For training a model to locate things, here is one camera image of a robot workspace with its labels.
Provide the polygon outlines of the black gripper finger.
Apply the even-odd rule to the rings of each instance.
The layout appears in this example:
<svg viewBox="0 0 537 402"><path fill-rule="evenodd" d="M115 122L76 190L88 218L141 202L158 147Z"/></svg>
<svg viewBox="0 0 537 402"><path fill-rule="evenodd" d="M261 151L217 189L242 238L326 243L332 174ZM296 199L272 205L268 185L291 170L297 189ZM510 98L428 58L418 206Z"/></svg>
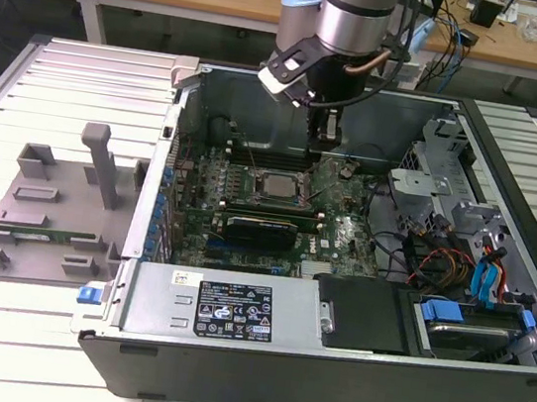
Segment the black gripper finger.
<svg viewBox="0 0 537 402"><path fill-rule="evenodd" d="M331 151L340 145L341 113L321 109L310 109L308 115L307 149L312 153Z"/></svg>

